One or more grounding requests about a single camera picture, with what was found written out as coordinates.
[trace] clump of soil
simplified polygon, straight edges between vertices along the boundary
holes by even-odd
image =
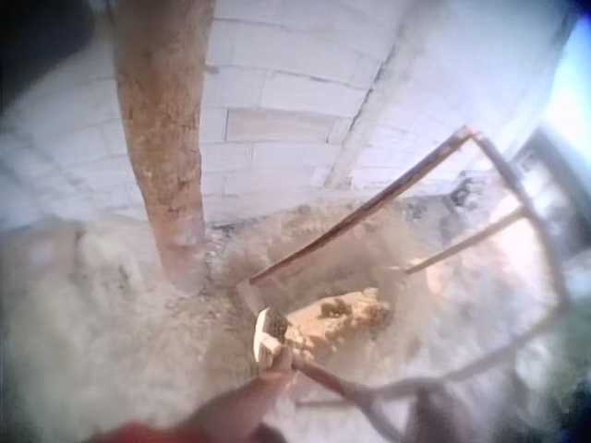
[[[383,329],[390,313],[376,288],[322,298],[287,316],[286,342],[306,358],[323,362],[357,334]]]

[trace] dirt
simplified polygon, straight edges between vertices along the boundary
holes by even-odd
[[[243,383],[257,371],[255,319],[235,286],[328,230],[356,204],[319,202],[211,231],[209,274],[202,293],[190,299],[163,277],[145,222],[115,216],[83,226],[56,221],[5,239],[3,351],[10,389],[3,400],[17,412],[10,423],[40,441],[80,441],[131,419],[171,425]],[[447,260],[429,278],[426,272],[402,278],[392,269],[448,243],[453,235],[443,238],[440,227],[450,217],[456,215],[440,198],[392,204],[263,281],[265,302],[290,313],[323,297],[379,288],[380,302],[391,309],[383,327],[354,334],[326,361],[354,381],[386,383],[464,365],[523,330],[546,299],[524,289],[527,279],[512,271],[511,258],[494,242]],[[520,254],[535,252],[525,247]],[[319,310],[347,315],[342,305],[323,313],[320,304]],[[503,374],[454,387],[477,405],[481,436],[502,408]],[[318,388],[305,394],[327,396]],[[404,425],[404,403],[388,412]],[[268,420],[291,441],[379,438],[355,410],[296,410],[289,398]]]
[[[325,362],[357,334],[377,333],[390,313],[377,288],[321,298],[287,316],[286,342],[306,358]]]

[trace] hand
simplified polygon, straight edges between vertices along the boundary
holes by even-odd
[[[262,419],[292,380],[292,360],[292,350],[283,347],[268,370],[202,405],[179,428],[202,429],[216,443],[284,441],[281,433],[264,425]]]

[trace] concrete block wall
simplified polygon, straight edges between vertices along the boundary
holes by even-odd
[[[199,133],[206,220],[292,208],[333,193],[336,175],[350,193],[379,189],[466,120],[511,144],[549,92],[556,5],[217,0]],[[112,51],[102,23],[0,120],[1,230],[48,215],[145,218]],[[389,71],[381,94],[376,78]],[[381,111],[361,138],[355,121],[372,95]],[[418,192],[443,192],[476,160],[446,163]]]
[[[543,113],[568,22],[554,1],[432,2],[409,14],[413,32],[396,41],[400,55],[386,66],[396,71],[394,97],[363,140],[352,186],[387,185],[463,123],[501,151],[518,147]],[[447,193],[461,171],[481,167],[489,164],[466,145],[407,195]]]
[[[216,2],[201,123],[211,119],[203,130],[222,137],[200,146],[209,221],[319,194],[390,53],[401,4]],[[227,115],[224,132],[212,113]]]

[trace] wooden pole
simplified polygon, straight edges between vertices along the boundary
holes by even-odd
[[[391,185],[386,187],[383,191],[377,194],[374,198],[364,203],[357,210],[349,214],[347,217],[335,224],[329,231],[318,237],[313,242],[305,245],[300,250],[295,251],[294,254],[278,261],[277,263],[269,266],[265,270],[250,278],[250,284],[256,284],[259,281],[269,277],[276,271],[282,268],[286,268],[291,265],[294,261],[311,254],[323,246],[327,245],[332,240],[340,237],[344,233],[349,232],[356,225],[361,223],[364,219],[374,214],[380,208],[382,208],[390,200],[393,200],[400,196],[404,191],[418,182],[425,175],[430,173],[445,159],[450,157],[454,152],[462,147],[462,145],[471,137],[470,130],[462,126],[455,131],[448,139],[441,143],[436,149],[434,149],[427,157],[417,163],[408,172],[401,176],[398,180],[393,182]]]
[[[466,238],[454,243],[450,247],[438,252],[437,254],[433,254],[431,257],[425,258],[424,260],[416,263],[415,265],[409,265],[404,267],[404,273],[406,275],[411,275],[420,270],[428,268],[429,266],[433,266],[436,263],[444,260],[445,258],[454,256],[459,252],[467,249],[470,246],[476,245],[483,240],[486,240],[490,236],[494,235],[495,233],[499,233],[503,229],[511,226],[513,223],[517,222],[518,220],[522,219],[525,216],[525,210],[522,207],[517,208],[513,212],[501,217],[497,221],[489,224],[486,228],[468,235]]]
[[[127,151],[163,268],[187,294],[202,282],[199,111],[212,16],[212,0],[122,0],[115,13]]]

